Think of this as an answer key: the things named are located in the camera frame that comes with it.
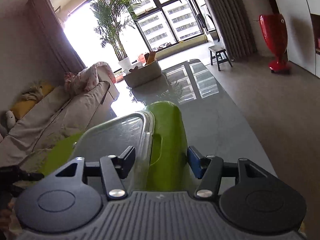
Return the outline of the green lid with clear panel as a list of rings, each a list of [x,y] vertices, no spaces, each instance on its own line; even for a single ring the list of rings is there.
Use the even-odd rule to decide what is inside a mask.
[[[181,191],[188,187],[187,137],[182,114],[170,101],[154,102],[146,109],[114,118],[59,141],[39,171],[49,175],[74,159],[97,162],[119,156],[129,146],[135,163],[122,180],[127,190]]]

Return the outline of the beige sofa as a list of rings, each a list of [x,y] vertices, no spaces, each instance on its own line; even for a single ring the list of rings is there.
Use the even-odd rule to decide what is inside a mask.
[[[62,86],[56,87],[1,140],[1,166],[38,170],[58,142],[110,119],[118,96],[115,85],[107,81],[72,98]]]

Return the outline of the pink blanket pile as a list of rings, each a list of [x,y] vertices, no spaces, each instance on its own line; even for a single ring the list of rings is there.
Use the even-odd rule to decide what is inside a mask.
[[[102,69],[112,83],[116,83],[116,77],[107,62],[100,61],[90,67],[74,74],[72,72],[64,73],[64,89],[70,96],[75,96],[83,92],[89,92],[95,88],[100,81],[106,81],[98,74],[98,69]]]

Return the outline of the yellow cushion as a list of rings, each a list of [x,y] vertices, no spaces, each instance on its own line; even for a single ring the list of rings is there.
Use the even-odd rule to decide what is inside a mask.
[[[11,107],[16,120],[22,119],[37,103],[54,90],[47,82],[35,82],[26,89],[17,102]]]

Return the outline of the dark wooden stool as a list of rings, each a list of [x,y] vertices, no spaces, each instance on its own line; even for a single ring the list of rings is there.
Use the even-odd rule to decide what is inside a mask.
[[[210,53],[210,64],[213,65],[214,60],[216,60],[216,64],[217,64],[217,70],[220,71],[220,64],[228,62],[229,65],[232,67],[232,63],[231,60],[229,59],[227,52],[225,50],[225,48],[218,46],[218,45],[213,45],[211,47],[208,48],[209,49],[209,53]]]

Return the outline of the red goblet floor ornament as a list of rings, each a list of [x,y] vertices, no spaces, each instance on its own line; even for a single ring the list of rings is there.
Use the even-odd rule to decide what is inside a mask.
[[[259,24],[267,47],[276,57],[268,64],[271,73],[288,73],[290,67],[284,58],[288,37],[283,15],[260,15]]]

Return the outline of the potted palm plant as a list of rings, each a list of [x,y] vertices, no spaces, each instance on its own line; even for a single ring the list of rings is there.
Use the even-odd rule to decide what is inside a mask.
[[[95,33],[100,36],[104,48],[110,45],[122,70],[128,72],[131,62],[120,39],[120,33],[127,27],[135,28],[141,0],[93,0],[91,11],[97,20]]]

